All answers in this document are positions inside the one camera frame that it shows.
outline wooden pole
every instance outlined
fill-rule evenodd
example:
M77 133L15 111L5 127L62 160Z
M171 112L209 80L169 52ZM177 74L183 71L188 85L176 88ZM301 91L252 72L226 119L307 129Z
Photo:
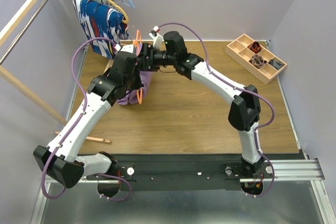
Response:
M102 143L102 144L112 144L112 141L111 141L111 140L103 139L103 138L97 138L97 137L92 137L92 136L88 136L88 137L86 138L86 140L94 141L94 142L99 142L99 143Z
M11 35L17 25L22 21L22 19L26 16L29 10L33 7L33 5L37 2L37 0L27 0L21 8L17 11L17 13L11 18L11 20L7 23L7 25L0 31L0 47L6 41L6 39Z
M15 78L7 69L0 65L0 76L8 81L12 86L14 86L18 91L24 94L26 97L35 102L40 108L46 111L49 115L55 118L62 125L67 124L65 120L55 109L53 109L49 104L43 101L37 94L32 92L28 87L26 87L22 82Z

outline wooden compartment tray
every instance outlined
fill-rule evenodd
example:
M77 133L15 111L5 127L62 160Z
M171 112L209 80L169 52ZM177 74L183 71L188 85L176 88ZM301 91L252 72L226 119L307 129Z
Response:
M251 45L254 41L255 40L250 38L248 35L243 34L236 40L232 41L229 45L227 45L225 52L233 59L235 59L239 64L241 64L244 68L246 68L251 74L257 77L262 83L267 84L278 74L280 74L285 69L287 64L283 60L280 60L277 56L272 54L265 47L261 46L261 51L258 53L258 55L262 56L265 60L267 60L267 63L259 69L253 66L249 62L249 60L252 58L253 55L255 55L255 53L248 49L248 46ZM270 60L280 61L281 63L283 63L283 67L279 70L275 69L272 65L268 63Z

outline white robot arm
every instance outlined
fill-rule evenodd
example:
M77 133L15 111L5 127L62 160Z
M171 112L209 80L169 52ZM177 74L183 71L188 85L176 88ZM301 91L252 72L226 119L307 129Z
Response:
M141 87L139 71L157 71L160 66L167 65L173 65L177 73L214 90L231 106L229 122L238 130L243 149L242 162L250 166L249 170L253 172L261 166L263 159L254 140L254 129L258 126L260 113L259 100L252 99L210 74L201 57L187 52L183 37L178 32L171 31L162 37L158 30L153 31L150 34L156 41L155 45L144 43L139 56L134 54L133 45L124 46L116 54L112 67L92 80L86 94L85 112L83 113L83 101L68 124L47 147L38 146L35 149L34 157L41 170L50 155L55 153L47 174L65 187L73 187L82 176L114 173L117 170L117 161L110 154L78 156L78 152L92 128L114 103L125 96L127 91ZM166 50L160 51L159 43L163 40ZM254 86L245 87L214 69L212 72L235 87L257 92ZM81 120L74 126L81 113ZM69 130L71 132L60 145L60 140Z

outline wooden table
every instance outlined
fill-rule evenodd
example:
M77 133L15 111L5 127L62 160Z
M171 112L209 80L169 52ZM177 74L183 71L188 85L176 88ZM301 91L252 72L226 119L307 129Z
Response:
M244 85L253 84L276 109L274 122L259 131L265 153L297 153L295 136L276 79L265 85L224 50L227 42L206 42L212 67ZM198 42L186 42L189 52L204 57ZM104 71L108 60L89 49L80 82ZM82 102L77 92L73 113ZM106 138L111 145L86 141L81 154L132 153L241 153L237 131L228 122L229 105L207 87L177 73L156 72L142 105L115 104L93 128L90 136ZM270 108L261 102L260 123L270 119Z

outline lavender wall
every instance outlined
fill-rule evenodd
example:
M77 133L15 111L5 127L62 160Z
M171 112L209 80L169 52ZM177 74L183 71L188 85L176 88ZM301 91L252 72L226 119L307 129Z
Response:
M154 25L181 22L203 39L235 39L247 33L255 39L270 39L293 0L132 0L136 9L125 7L134 37L136 29L149 38ZM184 28L186 39L196 39Z
M0 29L24 1L0 0ZM0 56L32 14L0 48ZM84 40L75 21L71 0L50 0L3 64L63 116L74 89L71 57ZM2 78L0 87L0 223L30 223L41 178L33 150L46 145L60 124Z
M294 0L271 40L288 63L280 76L299 141L318 158L336 210L335 0Z

